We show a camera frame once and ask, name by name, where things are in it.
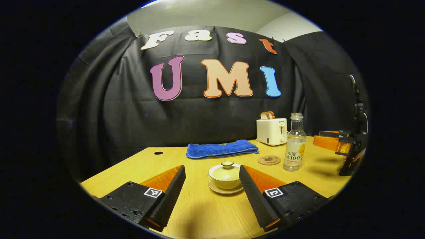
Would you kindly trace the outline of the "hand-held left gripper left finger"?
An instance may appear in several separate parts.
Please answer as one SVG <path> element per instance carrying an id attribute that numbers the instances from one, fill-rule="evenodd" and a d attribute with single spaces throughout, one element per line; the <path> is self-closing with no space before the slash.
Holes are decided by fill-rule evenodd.
<path id="1" fill-rule="evenodd" d="M 178 165 L 142 183 L 128 181 L 100 198 L 124 218 L 162 232 L 185 183 L 185 167 Z"/>

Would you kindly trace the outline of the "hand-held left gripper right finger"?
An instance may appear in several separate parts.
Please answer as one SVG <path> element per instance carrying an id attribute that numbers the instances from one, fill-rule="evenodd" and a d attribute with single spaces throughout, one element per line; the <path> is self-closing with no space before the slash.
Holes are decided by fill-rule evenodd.
<path id="1" fill-rule="evenodd" d="M 239 178 L 265 232 L 287 229 L 328 204 L 325 197 L 299 181 L 285 183 L 247 165 L 241 165 Z"/>

